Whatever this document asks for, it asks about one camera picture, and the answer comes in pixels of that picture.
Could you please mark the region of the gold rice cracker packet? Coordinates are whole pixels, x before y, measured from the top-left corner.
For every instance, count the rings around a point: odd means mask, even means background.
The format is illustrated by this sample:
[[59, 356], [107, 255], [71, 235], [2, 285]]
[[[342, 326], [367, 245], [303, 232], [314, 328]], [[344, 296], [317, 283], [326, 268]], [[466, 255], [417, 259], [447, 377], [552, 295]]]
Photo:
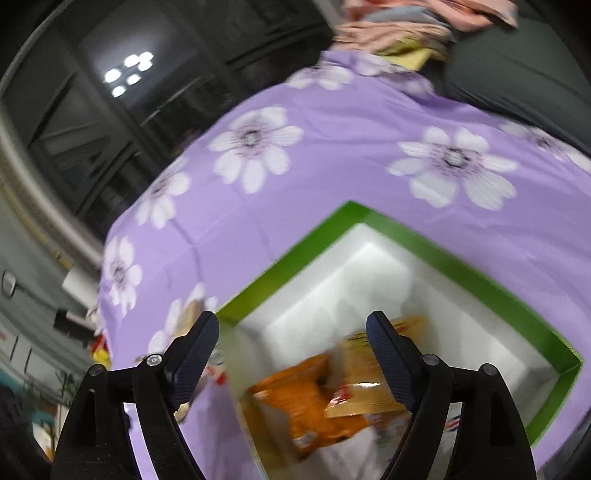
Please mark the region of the gold rice cracker packet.
[[349, 335], [339, 345], [341, 384], [325, 407], [325, 417], [378, 415], [404, 412], [388, 387], [367, 333]]

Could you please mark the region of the white popcorn snack packet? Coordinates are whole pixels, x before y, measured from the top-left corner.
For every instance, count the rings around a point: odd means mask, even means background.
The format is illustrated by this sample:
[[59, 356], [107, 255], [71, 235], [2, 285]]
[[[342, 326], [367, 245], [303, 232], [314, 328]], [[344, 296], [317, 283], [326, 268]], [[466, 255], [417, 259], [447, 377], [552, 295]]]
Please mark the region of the white popcorn snack packet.
[[460, 425], [461, 413], [459, 411], [453, 411], [449, 414], [444, 431], [454, 432], [457, 431]]

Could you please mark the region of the orange snack packet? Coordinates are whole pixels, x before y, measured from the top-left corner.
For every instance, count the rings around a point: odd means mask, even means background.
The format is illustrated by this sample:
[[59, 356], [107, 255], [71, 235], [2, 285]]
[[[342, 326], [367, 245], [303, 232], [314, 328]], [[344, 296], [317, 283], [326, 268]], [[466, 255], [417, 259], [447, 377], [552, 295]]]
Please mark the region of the orange snack packet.
[[329, 374], [331, 355], [322, 353], [276, 372], [247, 390], [257, 402], [287, 415], [290, 442], [301, 459], [346, 441], [370, 426], [362, 415], [325, 416], [332, 399], [325, 387]]

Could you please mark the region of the white blue red snack bar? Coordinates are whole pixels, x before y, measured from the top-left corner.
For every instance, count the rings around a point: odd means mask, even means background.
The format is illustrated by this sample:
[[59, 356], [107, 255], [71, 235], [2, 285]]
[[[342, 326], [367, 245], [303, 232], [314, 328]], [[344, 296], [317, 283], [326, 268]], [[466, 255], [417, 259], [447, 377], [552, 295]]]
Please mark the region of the white blue red snack bar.
[[211, 380], [216, 385], [221, 386], [225, 384], [226, 368], [224, 355], [218, 348], [215, 348], [214, 351], [212, 351], [211, 357], [209, 357], [207, 365], [205, 367], [205, 374], [208, 377], [211, 377]]

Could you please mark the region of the yellow red gift bag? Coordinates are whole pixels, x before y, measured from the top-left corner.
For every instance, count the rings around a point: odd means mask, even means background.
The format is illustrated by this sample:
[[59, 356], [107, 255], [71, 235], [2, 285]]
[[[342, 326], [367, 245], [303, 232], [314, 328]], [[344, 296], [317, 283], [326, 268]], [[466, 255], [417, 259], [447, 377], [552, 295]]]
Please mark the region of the yellow red gift bag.
[[98, 335], [94, 339], [94, 343], [91, 346], [92, 360], [95, 364], [102, 365], [107, 370], [111, 369], [111, 357], [107, 346], [106, 338], [103, 335]]

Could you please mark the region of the green white cardboard box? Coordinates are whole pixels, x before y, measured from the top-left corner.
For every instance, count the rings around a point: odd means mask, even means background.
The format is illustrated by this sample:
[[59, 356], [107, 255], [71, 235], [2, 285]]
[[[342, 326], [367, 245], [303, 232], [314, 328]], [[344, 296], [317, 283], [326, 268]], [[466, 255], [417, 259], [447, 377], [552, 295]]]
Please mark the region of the green white cardboard box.
[[448, 365], [501, 372], [534, 460], [559, 449], [587, 413], [580, 394], [587, 354], [570, 340], [569, 314], [551, 319], [405, 225], [355, 202], [322, 219], [219, 312], [229, 390], [260, 479], [376, 479], [407, 413], [369, 415], [352, 439], [297, 457], [287, 415], [257, 402], [250, 386], [322, 353], [327, 387], [341, 384], [339, 345], [384, 313], [418, 348]]

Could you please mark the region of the pink folded cloth pile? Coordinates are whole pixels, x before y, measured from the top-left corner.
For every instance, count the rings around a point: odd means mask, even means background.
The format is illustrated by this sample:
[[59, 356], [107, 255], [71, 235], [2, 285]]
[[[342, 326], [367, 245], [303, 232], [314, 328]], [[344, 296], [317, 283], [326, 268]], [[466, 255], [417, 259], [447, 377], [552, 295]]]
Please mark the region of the pink folded cloth pile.
[[365, 52], [412, 71], [444, 61], [459, 36], [495, 24], [518, 27], [512, 1], [345, 1], [332, 49]]

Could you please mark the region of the white paper roll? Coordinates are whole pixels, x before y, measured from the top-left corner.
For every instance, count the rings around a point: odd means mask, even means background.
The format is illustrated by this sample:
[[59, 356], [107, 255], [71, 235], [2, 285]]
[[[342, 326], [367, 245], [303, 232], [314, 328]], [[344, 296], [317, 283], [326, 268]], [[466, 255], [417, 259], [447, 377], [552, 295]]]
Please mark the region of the white paper roll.
[[74, 265], [68, 270], [62, 289], [86, 309], [94, 307], [98, 297], [98, 282], [83, 268]]

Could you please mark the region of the purple floral tablecloth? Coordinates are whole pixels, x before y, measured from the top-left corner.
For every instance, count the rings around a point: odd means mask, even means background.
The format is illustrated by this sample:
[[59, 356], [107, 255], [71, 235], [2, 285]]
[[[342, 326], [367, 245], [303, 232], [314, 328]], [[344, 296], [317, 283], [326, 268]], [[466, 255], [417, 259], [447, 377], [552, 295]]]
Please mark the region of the purple floral tablecloth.
[[590, 161], [363, 53], [221, 117], [111, 226], [99, 310], [117, 369], [191, 302], [224, 324], [226, 379], [183, 424], [204, 473], [263, 479], [235, 397], [363, 329], [422, 315], [425, 350], [493, 363], [537, 466], [590, 409]]

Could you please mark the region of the dark framed window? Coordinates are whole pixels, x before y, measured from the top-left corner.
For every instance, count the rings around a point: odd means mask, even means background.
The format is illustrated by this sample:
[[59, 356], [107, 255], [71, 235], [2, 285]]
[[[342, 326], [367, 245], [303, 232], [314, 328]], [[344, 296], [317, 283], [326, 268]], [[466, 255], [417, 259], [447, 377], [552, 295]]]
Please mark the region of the dark framed window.
[[104, 239], [192, 141], [331, 42], [311, 1], [74, 1], [2, 101], [41, 177]]

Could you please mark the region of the dark grey sofa cushion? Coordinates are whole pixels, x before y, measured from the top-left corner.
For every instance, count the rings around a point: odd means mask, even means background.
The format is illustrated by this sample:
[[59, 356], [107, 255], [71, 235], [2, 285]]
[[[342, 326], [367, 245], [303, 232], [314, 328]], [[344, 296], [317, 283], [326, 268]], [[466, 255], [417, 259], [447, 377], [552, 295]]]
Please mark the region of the dark grey sofa cushion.
[[590, 152], [590, 82], [546, 23], [465, 35], [443, 70], [446, 96], [541, 128]]

